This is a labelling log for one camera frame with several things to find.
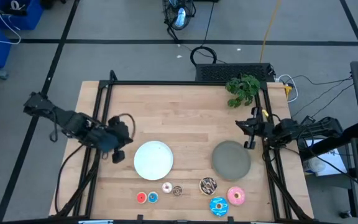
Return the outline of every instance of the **chocolate donut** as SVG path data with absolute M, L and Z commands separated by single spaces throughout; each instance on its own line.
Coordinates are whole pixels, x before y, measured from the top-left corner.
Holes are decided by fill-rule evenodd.
M 205 195 L 212 195 L 215 193 L 218 185 L 212 177 L 204 177 L 200 180 L 200 190 Z
M 174 194 L 174 196 L 181 196 L 182 193 L 183 193 L 183 190 L 180 186 L 175 186 L 173 189 L 172 189 L 172 193 Z

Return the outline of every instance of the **donut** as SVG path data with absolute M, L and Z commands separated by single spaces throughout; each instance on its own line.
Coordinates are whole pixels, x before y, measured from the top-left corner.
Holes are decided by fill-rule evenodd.
M 158 201 L 158 194 L 156 192 L 150 192 L 149 196 L 147 196 L 147 199 L 150 203 L 155 203 Z
M 145 203 L 147 200 L 147 195 L 145 192 L 139 192 L 136 195 L 136 200 L 138 203 Z
M 174 194 L 174 196 L 181 196 L 182 193 L 183 193 L 183 190 L 180 186 L 175 186 L 173 189 L 172 189 L 172 192 Z
M 162 184 L 162 191 L 166 194 L 171 193 L 172 191 L 172 184 L 169 182 L 165 182 Z
M 205 195 L 212 195 L 215 193 L 218 185 L 212 177 L 204 177 L 200 180 L 200 190 Z
M 231 187 L 227 191 L 227 199 L 232 205 L 240 206 L 245 202 L 246 195 L 244 194 L 244 191 L 241 188 Z
M 209 209 L 211 210 L 212 214 L 216 215 L 217 217 L 224 216 L 227 213 L 228 208 L 229 205 L 223 197 L 212 198 L 211 202 L 209 203 Z

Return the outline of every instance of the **black cable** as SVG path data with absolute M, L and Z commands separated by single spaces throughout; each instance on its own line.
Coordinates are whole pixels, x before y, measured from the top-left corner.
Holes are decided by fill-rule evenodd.
M 287 148 L 287 147 L 283 147 L 283 149 L 289 150 L 289 151 L 294 152 L 294 153 L 296 153 L 296 154 L 299 155 L 299 152 L 296 152 L 295 150 L 289 149 L 289 148 Z
M 269 151 L 265 151 L 262 153 L 262 160 L 266 162 L 265 153 L 269 153 Z M 276 155 L 273 154 L 273 159 L 270 162 L 273 162 L 276 159 Z
M 55 112 L 55 107 L 53 107 L 51 110 L 48 109 L 35 109 L 34 111 L 46 111 L 48 113 L 53 114 L 53 131 L 49 134 L 49 140 L 51 142 L 57 142 L 58 140 L 58 131 L 57 131 L 57 115 Z
M 340 91 L 327 105 L 325 105 L 324 107 L 322 107 L 320 110 L 318 110 L 313 116 L 312 118 L 314 118 L 314 116 L 316 116 L 318 113 L 320 113 L 320 111 L 324 110 L 328 105 L 330 105 L 336 98 L 339 97 L 339 95 L 341 93 L 343 93 L 343 91 L 347 90 L 348 88 L 350 88 L 353 85 L 353 83 L 351 85 L 349 85 L 348 87 L 346 87 L 345 89 L 343 89 L 342 91 Z
M 329 91 L 331 91 L 333 88 L 339 86 L 340 84 L 342 84 L 344 81 L 347 80 L 343 80 L 341 81 L 339 84 L 332 86 L 331 88 L 329 88 L 328 90 L 324 91 L 321 95 L 319 95 L 317 98 L 315 98 L 314 100 L 312 100 L 310 103 L 308 103 L 307 105 L 304 105 L 300 110 L 298 110 L 292 117 L 295 117 L 301 110 L 303 110 L 305 107 L 309 106 L 310 104 L 312 104 L 313 102 L 315 102 L 316 100 L 320 99 L 324 94 L 328 93 Z
M 50 112 L 53 114 L 53 131 L 49 134 L 49 140 L 51 142 L 57 142 L 58 140 L 58 133 L 57 133 L 57 115 L 55 112 L 55 108 L 52 108 Z
M 277 116 L 277 114 L 272 114 L 272 116 L 276 117 L 278 119 L 278 121 L 281 121 L 280 117 Z
M 206 42 L 206 37 L 208 36 L 209 24 L 211 23 L 212 12 L 214 11 L 214 6 L 215 6 L 215 2 L 212 2 L 211 13 L 209 14 L 208 26 L 206 27 L 206 32 L 205 32 L 204 41 L 203 41 L 203 44 L 201 44 L 200 47 L 202 47 L 202 46 L 205 44 L 205 42 Z
M 57 206 L 57 197 L 58 197 L 58 194 L 59 194 L 60 176 L 62 175 L 63 168 L 64 168 L 64 166 L 66 165 L 67 161 L 68 161 L 72 156 L 74 156 L 74 154 L 76 154 L 83 146 L 84 146 L 84 144 L 80 145 L 77 149 L 75 149 L 74 152 L 72 152 L 72 153 L 64 160 L 62 166 L 60 167 L 59 174 L 58 174 L 58 176 L 57 176 L 57 184 L 56 184 L 56 191 L 55 191 L 55 211 L 56 211 L 56 213 L 59 212 L 59 209 L 58 209 L 58 206 Z
M 207 56 L 207 55 L 205 55 L 205 54 L 202 54 L 201 52 L 198 52 L 199 54 L 201 54 L 201 55 L 204 56 L 204 57 L 213 58 L 214 60 L 213 60 L 212 64 L 216 63 L 216 61 L 222 62 L 222 63 L 226 63 L 226 62 L 224 62 L 224 61 L 222 61 L 222 60 L 218 60 L 218 56 L 217 56 L 216 52 L 215 52 L 213 49 L 211 49 L 211 48 L 209 48 L 209 47 L 204 47 L 204 44 L 205 44 L 205 42 L 206 42 L 206 38 L 207 38 L 207 36 L 208 36 L 209 25 L 210 25 L 210 23 L 211 23 L 212 13 L 213 13 L 213 11 L 214 11 L 214 6 L 215 6 L 215 2 L 212 2 L 211 13 L 209 14 L 208 25 L 207 25 L 207 28 L 206 28 L 205 38 L 204 38 L 204 40 L 203 40 L 203 43 L 202 43 L 199 47 L 194 48 L 193 50 L 191 50 L 189 47 L 187 47 L 187 46 L 184 45 L 187 49 L 189 49 L 189 50 L 191 51 L 190 61 L 192 62 L 192 64 L 193 64 L 195 67 L 197 66 L 197 64 L 196 64 L 196 62 L 194 61 L 194 54 L 195 54 L 195 52 L 198 52 L 198 50 L 201 50 L 201 49 L 208 51 L 208 52 L 212 55 L 212 56 Z
M 349 174 L 341 171 L 340 169 L 338 169 L 336 166 L 332 165 L 331 163 L 325 161 L 324 159 L 320 158 L 319 156 L 317 156 L 314 152 L 313 152 L 313 144 L 314 144 L 314 136 L 313 136 L 313 133 L 310 131 L 310 129 L 308 127 L 306 127 L 305 130 L 303 130 L 300 135 L 304 132 L 304 131 L 308 131 L 310 133 L 310 136 L 311 136 L 311 144 L 310 144 L 310 148 L 309 148 L 309 151 L 312 155 L 314 155 L 315 157 L 317 157 L 319 160 L 327 163 L 328 165 L 330 165 L 332 168 L 336 169 L 338 172 L 340 172 L 341 174 L 347 176 L 348 178 L 350 178 L 353 182 L 357 183 L 358 184 L 358 180 L 356 180 L 355 178 L 351 177 Z
M 132 130 L 132 135 L 131 135 L 131 139 L 133 139 L 135 137 L 135 133 L 136 133 L 136 123 L 135 123 L 135 119 L 132 115 L 130 115 L 129 113 L 122 113 L 120 115 L 118 115 L 118 117 L 122 117 L 122 116 L 128 116 L 131 120 L 132 120 L 132 125 L 134 127 L 134 129 Z
M 307 79 L 311 84 L 313 85 L 325 85 L 325 84 L 330 84 L 330 83 L 337 83 L 337 82 L 341 82 L 341 81 L 346 81 L 346 80 L 351 80 L 352 79 L 352 75 L 349 77 L 349 78 L 345 78 L 345 79 L 342 79 L 342 80 L 336 80 L 336 81 L 331 81 L 331 82 L 324 82 L 324 83 L 314 83 L 313 81 L 311 81 L 308 77 L 304 76 L 304 75 L 297 75 L 295 77 L 292 77 L 292 79 L 296 79 L 296 78 L 299 78 L 299 77 L 303 77 L 305 79 Z
M 184 44 L 181 44 L 181 45 L 183 45 L 184 47 L 186 47 L 190 52 L 193 51 L 193 49 L 189 48 L 188 46 L 186 46 L 186 45 L 184 45 Z M 199 52 L 199 51 L 196 51 L 196 52 L 199 53 L 199 54 L 201 54 L 201 55 L 204 56 L 204 57 L 214 58 L 213 56 L 205 55 L 205 54 L 203 54 L 203 53 L 201 53 L 201 52 Z M 216 59 L 216 60 L 217 60 L 218 62 L 221 62 L 221 63 L 227 63 L 227 62 L 224 62 L 224 61 L 219 60 L 219 59 Z

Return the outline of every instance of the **pink donut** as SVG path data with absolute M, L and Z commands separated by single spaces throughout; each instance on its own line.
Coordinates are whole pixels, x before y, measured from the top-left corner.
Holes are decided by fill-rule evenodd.
M 241 188 L 231 187 L 227 191 L 227 199 L 229 199 L 229 202 L 232 205 L 240 206 L 245 202 L 246 195 L 244 194 L 244 191 Z

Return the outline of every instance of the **wooden tabletop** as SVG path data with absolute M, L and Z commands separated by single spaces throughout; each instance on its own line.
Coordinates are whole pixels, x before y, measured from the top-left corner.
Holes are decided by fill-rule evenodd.
M 92 114 L 97 86 L 98 82 L 83 82 L 76 111 Z M 282 84 L 268 83 L 268 91 L 273 113 L 281 118 L 289 118 Z M 235 221 L 273 221 L 260 138 L 255 139 L 255 149 L 249 150 L 252 165 L 249 173 L 241 180 L 222 180 L 212 170 L 211 153 L 216 145 L 225 140 L 243 144 L 248 139 L 234 124 L 234 120 L 250 118 L 253 106 L 230 109 L 226 104 L 230 97 L 232 96 L 223 86 L 114 86 L 108 117 L 121 113 L 132 114 L 136 120 L 136 134 L 134 142 L 123 148 L 126 153 L 124 161 L 113 164 L 111 156 L 107 160 L 101 160 L 91 217 L 133 220 L 138 214 L 143 214 L 145 220 L 225 220 L 226 218 L 215 217 L 209 211 L 209 201 L 213 197 L 203 195 L 198 187 L 200 179 L 213 177 L 218 183 L 214 197 L 226 197 L 227 190 L 232 186 L 239 186 L 246 193 L 246 202 L 240 207 L 229 206 L 228 216 L 233 216 Z M 123 120 L 131 132 L 130 120 Z M 136 173 L 134 155 L 143 143 L 153 140 L 162 141 L 170 147 L 174 162 L 166 177 L 149 181 Z M 69 139 L 65 158 L 78 146 L 76 140 Z M 298 150 L 294 142 L 288 147 Z M 63 170 L 58 196 L 60 208 L 78 186 L 84 152 L 82 150 L 74 155 Z M 284 149 L 281 155 L 288 191 L 305 213 L 312 217 L 300 158 L 294 152 Z M 181 186 L 183 195 L 176 197 L 164 194 L 161 190 L 164 182 Z M 157 203 L 137 203 L 137 193 L 151 191 L 159 194 Z M 83 194 L 82 212 L 87 195 L 87 192 Z M 280 194 L 277 194 L 277 198 L 282 201 Z M 283 217 L 281 203 L 279 207 Z M 50 214 L 54 213 L 55 209 L 51 206 Z

